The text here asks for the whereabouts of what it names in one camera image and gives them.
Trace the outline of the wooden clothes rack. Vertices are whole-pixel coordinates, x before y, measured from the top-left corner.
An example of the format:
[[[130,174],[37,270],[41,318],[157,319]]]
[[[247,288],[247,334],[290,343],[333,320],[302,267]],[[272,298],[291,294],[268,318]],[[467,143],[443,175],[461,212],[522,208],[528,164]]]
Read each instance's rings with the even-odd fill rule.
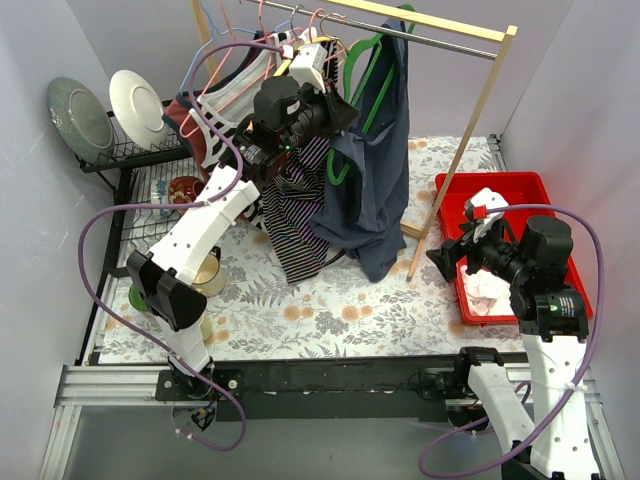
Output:
[[[431,48],[437,54],[420,53],[416,63],[410,66],[410,92],[417,101],[421,114],[418,124],[432,132],[452,134],[469,114],[468,122],[445,177],[448,187],[462,159],[482,112],[494,90],[500,72],[518,33],[518,27],[510,25],[505,30],[486,28],[410,10],[403,10],[374,1],[326,1],[315,10],[293,6],[284,1],[258,1],[265,7],[289,12],[293,17],[305,16],[311,24],[330,22],[344,28],[354,28],[371,33],[404,39],[421,48]],[[458,45],[441,39],[433,39],[408,31],[396,31],[363,20],[366,16],[390,17],[430,31],[444,32],[449,39],[462,36],[498,46],[495,53]]]

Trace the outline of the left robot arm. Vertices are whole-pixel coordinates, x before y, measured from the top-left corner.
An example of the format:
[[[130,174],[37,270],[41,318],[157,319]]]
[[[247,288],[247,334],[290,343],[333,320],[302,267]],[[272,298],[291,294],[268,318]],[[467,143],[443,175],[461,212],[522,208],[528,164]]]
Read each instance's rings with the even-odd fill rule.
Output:
[[[344,133],[358,111],[331,84],[315,89],[290,77],[265,80],[195,204],[148,252],[134,251],[127,269],[156,316],[169,349],[174,382],[193,400],[213,386],[213,361],[201,324],[206,296],[194,280],[236,218],[286,164],[289,153],[314,138]]]

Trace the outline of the blue white ceramic cup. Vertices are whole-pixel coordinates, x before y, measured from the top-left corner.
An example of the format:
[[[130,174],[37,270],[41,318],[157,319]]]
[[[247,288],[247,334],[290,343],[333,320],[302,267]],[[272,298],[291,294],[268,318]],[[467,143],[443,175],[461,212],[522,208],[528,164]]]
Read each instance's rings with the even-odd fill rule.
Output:
[[[165,205],[170,203],[169,201],[169,183],[166,180],[152,179],[149,184],[150,202],[152,204],[160,205],[162,208],[153,209],[151,214],[155,219],[166,220],[171,214],[172,210],[165,208]]]

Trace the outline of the floral table cloth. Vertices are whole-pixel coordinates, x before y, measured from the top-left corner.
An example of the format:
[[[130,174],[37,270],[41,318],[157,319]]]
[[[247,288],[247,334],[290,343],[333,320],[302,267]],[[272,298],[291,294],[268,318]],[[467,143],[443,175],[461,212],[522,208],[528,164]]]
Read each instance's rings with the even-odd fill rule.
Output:
[[[403,220],[422,224],[436,196],[435,176],[446,173],[459,138],[409,140],[410,199]],[[268,236],[238,221],[221,237],[223,291],[209,299],[210,355],[223,360],[454,354],[463,346],[523,351],[516,326],[465,326],[453,285],[423,257],[406,280],[416,240],[406,238],[388,275],[371,283],[358,262],[341,258],[288,285]],[[100,364],[164,363],[166,352],[101,313],[96,342]]]

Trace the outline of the black white striped tank top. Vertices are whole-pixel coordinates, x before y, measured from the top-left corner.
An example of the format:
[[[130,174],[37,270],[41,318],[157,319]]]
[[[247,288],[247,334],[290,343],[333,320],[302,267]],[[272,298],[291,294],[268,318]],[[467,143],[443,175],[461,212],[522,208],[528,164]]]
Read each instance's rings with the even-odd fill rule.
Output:
[[[274,75],[281,61],[273,52],[251,49],[241,65],[200,96],[199,105],[205,116],[223,135],[232,138],[241,120],[253,113],[253,99],[263,81]],[[189,109],[189,120],[184,110]],[[202,119],[191,110],[186,93],[176,97],[167,114],[184,127],[186,138],[196,165],[205,179],[209,179],[219,160],[229,152],[219,136],[210,131]],[[253,207],[245,218],[259,228],[290,226],[303,230],[309,220],[323,206],[324,157],[329,149],[327,139],[316,137],[288,156],[286,168],[265,187],[256,212]]]

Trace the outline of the yellow plastic hanger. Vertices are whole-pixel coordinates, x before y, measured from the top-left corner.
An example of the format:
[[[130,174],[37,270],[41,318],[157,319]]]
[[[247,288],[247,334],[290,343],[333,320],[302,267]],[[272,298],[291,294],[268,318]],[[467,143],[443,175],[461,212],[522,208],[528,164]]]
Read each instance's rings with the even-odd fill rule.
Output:
[[[302,47],[308,44],[309,42],[306,38],[294,39],[283,44],[284,56],[281,59],[280,65],[273,73],[273,77],[285,75],[295,56],[299,53]]]

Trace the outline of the purple striped tank top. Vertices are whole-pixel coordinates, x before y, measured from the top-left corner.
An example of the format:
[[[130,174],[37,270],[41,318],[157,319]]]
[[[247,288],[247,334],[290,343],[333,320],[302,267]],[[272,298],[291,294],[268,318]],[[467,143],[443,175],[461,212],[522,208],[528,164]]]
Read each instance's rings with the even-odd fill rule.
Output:
[[[262,227],[290,285],[314,277],[327,261],[329,243],[313,233],[309,220],[324,205],[328,153],[329,141],[320,137],[294,148],[262,193]]]

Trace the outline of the cream white mug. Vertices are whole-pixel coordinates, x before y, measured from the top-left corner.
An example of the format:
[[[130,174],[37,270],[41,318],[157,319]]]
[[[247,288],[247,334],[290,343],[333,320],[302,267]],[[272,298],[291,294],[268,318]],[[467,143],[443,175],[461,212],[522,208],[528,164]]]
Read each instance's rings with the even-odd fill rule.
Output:
[[[220,294],[226,285],[226,273],[221,265],[222,252],[214,246],[202,262],[192,287],[206,297]]]

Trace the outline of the white pink cloth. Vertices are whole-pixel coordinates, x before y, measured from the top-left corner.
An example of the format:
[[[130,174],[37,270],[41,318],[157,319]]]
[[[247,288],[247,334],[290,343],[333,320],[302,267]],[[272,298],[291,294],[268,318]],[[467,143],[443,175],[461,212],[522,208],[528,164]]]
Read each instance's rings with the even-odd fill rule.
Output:
[[[460,267],[466,304],[473,316],[513,316],[510,285],[485,269],[469,275],[467,266]]]

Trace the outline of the grey green ceramic plate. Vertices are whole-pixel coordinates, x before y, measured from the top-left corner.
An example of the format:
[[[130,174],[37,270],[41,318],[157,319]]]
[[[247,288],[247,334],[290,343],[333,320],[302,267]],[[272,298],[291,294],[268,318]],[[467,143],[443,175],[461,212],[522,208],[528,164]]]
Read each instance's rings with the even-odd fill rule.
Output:
[[[108,162],[114,129],[98,97],[81,82],[54,78],[47,87],[50,118],[67,146],[91,165]]]

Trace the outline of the navy blue tank top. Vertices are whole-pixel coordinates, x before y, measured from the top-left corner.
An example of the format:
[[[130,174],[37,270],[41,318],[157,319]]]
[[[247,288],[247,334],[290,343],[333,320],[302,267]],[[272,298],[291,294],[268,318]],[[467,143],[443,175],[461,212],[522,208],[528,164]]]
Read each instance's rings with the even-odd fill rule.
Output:
[[[371,282],[385,278],[406,247],[401,220],[409,201],[409,47],[381,35],[355,102],[360,116],[331,141],[324,206],[313,233],[357,260]]]

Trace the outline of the green interior mug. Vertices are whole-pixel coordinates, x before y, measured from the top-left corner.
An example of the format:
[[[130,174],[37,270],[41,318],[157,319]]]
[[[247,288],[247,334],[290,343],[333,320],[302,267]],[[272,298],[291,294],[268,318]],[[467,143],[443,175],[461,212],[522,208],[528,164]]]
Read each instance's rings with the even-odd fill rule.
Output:
[[[129,288],[128,300],[134,309],[142,312],[149,311],[149,307],[147,306],[144,298],[142,297],[141,293],[139,292],[135,284],[132,284]]]

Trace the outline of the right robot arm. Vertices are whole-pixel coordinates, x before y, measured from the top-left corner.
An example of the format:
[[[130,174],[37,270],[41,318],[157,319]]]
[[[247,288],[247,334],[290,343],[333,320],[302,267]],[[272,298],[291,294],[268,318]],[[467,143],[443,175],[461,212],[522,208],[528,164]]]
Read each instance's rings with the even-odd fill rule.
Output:
[[[536,215],[515,238],[502,213],[500,208],[472,208],[462,235],[427,253],[448,281],[456,278],[457,263],[464,260],[469,274],[485,269],[509,285],[529,363],[532,414],[511,386],[496,350],[461,349],[453,387],[481,401],[503,452],[463,474],[500,469],[504,479],[598,479],[583,383],[596,322],[588,317],[583,295],[566,281],[571,228],[554,216]]]

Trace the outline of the red floral bowl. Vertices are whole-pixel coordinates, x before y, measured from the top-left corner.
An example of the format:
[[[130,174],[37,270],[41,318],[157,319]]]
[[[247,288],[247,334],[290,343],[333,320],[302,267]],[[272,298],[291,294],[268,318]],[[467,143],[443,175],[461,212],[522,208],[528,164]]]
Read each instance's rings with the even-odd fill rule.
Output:
[[[174,178],[168,189],[171,204],[194,203],[204,190],[205,183],[195,176],[179,176]]]

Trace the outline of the red plastic bin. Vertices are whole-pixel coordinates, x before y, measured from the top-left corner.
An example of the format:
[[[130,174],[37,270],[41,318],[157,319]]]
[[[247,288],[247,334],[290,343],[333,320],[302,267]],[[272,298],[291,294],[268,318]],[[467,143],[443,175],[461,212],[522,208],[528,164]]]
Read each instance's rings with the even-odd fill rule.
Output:
[[[464,214],[465,203],[473,195],[483,188],[489,188],[499,193],[509,205],[520,204],[551,204],[541,177],[535,172],[485,172],[485,173],[456,173],[444,196],[439,209],[441,228],[445,239],[457,239],[463,233],[459,225],[467,222]],[[511,225],[515,237],[520,240],[526,221],[533,215],[556,214],[544,210],[522,210],[508,212],[504,217]],[[572,257],[568,261],[569,271],[565,282],[578,290],[585,300],[588,318],[591,319],[594,313],[589,296],[586,293],[578,269]],[[483,314],[476,315],[470,308],[470,301],[467,299],[465,290],[466,280],[460,272],[453,282],[458,295],[461,322],[466,326],[485,327],[489,325],[513,325],[517,324],[516,317],[511,315]]]

